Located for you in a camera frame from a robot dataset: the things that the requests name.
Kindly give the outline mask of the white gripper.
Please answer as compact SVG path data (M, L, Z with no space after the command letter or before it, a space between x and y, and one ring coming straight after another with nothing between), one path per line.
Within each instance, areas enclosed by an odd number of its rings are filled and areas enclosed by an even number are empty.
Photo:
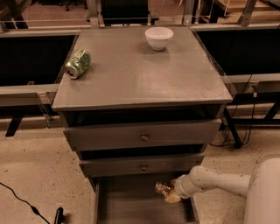
M177 179L171 181L174 186L175 193L171 193L165 197L167 203L178 203L182 199L188 199L193 195L193 182L188 175L181 175Z

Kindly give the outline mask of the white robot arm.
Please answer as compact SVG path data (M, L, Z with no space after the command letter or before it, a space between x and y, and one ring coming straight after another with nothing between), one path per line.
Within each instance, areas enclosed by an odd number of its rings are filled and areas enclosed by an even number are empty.
M280 224L280 158L261 162L251 175L226 174L201 165L174 180L165 195L169 203L212 189L221 189L246 199L244 224Z

